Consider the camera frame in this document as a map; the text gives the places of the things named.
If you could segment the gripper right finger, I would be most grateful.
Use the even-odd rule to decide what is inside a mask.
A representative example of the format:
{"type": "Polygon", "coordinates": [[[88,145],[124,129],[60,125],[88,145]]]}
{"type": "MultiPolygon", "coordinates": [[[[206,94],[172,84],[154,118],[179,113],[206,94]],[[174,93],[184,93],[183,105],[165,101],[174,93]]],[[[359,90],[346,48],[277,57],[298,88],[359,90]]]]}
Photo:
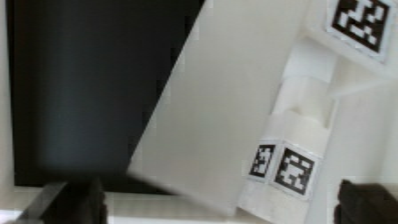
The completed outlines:
{"type": "Polygon", "coordinates": [[[398,199],[376,183],[341,181],[334,224],[398,224],[398,199]]]}

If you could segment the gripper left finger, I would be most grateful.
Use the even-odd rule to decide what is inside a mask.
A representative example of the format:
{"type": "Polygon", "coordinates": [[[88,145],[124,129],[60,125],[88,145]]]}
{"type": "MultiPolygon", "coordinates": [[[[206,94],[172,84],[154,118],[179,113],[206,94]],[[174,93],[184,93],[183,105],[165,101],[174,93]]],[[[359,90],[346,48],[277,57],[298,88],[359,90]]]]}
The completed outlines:
{"type": "Polygon", "coordinates": [[[53,182],[44,185],[14,224],[108,224],[106,217],[101,181],[53,182]]]}

